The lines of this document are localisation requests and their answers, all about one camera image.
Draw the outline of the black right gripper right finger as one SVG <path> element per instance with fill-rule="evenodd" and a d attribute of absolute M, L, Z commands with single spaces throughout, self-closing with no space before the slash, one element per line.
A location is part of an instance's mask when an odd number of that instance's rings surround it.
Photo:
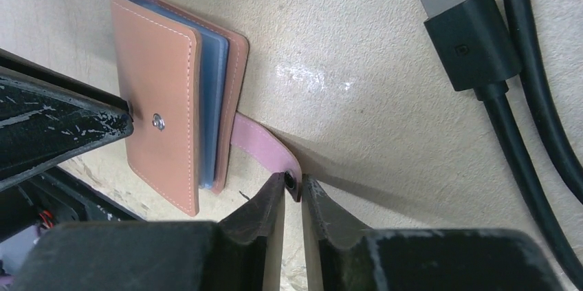
<path fill-rule="evenodd" d="M 542 249 L 504 228 L 371 228 L 305 175 L 310 290 L 561 290 Z"/>

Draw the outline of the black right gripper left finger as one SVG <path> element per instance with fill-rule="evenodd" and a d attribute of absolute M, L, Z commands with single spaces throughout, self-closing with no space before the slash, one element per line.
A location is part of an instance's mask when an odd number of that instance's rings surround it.
<path fill-rule="evenodd" d="M 44 234 L 13 290 L 278 290 L 284 173 L 219 222 L 83 222 Z"/>

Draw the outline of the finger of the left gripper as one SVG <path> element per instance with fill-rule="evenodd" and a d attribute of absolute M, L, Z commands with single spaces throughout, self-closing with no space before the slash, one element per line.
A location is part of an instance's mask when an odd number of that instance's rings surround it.
<path fill-rule="evenodd" d="M 1 51 L 1 190 L 132 133 L 121 97 Z"/>

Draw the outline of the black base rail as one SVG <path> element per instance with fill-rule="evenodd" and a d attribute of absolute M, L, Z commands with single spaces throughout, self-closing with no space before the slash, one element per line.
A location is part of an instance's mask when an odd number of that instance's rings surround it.
<path fill-rule="evenodd" d="M 143 218 L 54 167 L 1 191 L 1 241 L 34 225 Z"/>

